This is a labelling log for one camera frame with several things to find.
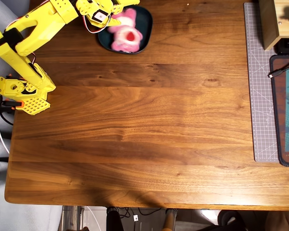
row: wooden shelf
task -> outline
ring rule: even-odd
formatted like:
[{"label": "wooden shelf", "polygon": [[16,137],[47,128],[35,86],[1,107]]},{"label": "wooden shelf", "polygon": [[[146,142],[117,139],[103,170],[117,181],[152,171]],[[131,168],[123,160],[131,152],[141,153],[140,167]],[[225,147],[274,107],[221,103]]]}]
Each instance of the wooden shelf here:
[{"label": "wooden shelf", "polygon": [[264,49],[289,38],[289,0],[259,0]]}]

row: black plate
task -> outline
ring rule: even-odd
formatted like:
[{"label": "black plate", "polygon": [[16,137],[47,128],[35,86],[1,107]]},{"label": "black plate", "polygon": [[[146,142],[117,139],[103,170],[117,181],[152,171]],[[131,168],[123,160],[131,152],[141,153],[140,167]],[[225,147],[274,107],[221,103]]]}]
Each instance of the black plate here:
[{"label": "black plate", "polygon": [[114,35],[112,33],[109,33],[107,29],[98,33],[98,40],[100,41],[101,45],[107,50],[110,50],[116,53],[121,53],[121,54],[138,54],[142,52],[149,43],[151,31],[152,31],[152,25],[153,25],[153,18],[150,12],[143,7],[127,6],[127,7],[124,7],[124,10],[128,8],[132,8],[137,11],[136,29],[139,30],[140,33],[142,33],[143,35],[143,40],[141,40],[140,42],[139,51],[128,53],[128,52],[122,52],[122,51],[115,51],[111,49],[111,44],[114,41]]}]

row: white sticker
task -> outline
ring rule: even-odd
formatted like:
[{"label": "white sticker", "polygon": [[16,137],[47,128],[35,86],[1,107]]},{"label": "white sticker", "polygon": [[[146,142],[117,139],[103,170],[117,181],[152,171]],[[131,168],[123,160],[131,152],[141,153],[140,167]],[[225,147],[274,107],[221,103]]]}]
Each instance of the white sticker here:
[{"label": "white sticker", "polygon": [[134,215],[134,221],[138,221],[138,215]]},{"label": "white sticker", "polygon": [[98,12],[95,14],[94,16],[96,19],[100,20],[100,21],[104,21],[106,18],[107,18],[107,15],[101,13],[101,12]]}]

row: gray fabric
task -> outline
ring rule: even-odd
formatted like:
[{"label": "gray fabric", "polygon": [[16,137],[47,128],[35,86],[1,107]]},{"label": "gray fabric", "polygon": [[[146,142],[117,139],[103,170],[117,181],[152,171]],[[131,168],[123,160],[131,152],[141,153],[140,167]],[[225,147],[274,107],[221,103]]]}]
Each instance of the gray fabric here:
[{"label": "gray fabric", "polygon": [[[18,16],[27,12],[29,0],[0,1],[0,31]],[[0,58],[0,76],[9,73],[16,75],[13,69]],[[13,122],[13,117],[4,114]],[[10,147],[12,126],[0,118],[0,130],[7,147]],[[0,157],[8,156],[0,142]],[[7,163],[0,162],[0,231],[57,231],[62,206],[15,205],[4,199]]]}]

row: grid lines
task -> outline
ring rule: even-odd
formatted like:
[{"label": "grid lines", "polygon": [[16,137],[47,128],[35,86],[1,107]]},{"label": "grid lines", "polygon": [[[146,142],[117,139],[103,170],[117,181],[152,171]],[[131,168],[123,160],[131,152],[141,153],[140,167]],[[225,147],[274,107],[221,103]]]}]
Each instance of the grid lines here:
[{"label": "grid lines", "polygon": [[257,162],[278,162],[276,126],[269,60],[274,49],[265,51],[258,3],[244,3],[250,106],[254,155]]}]

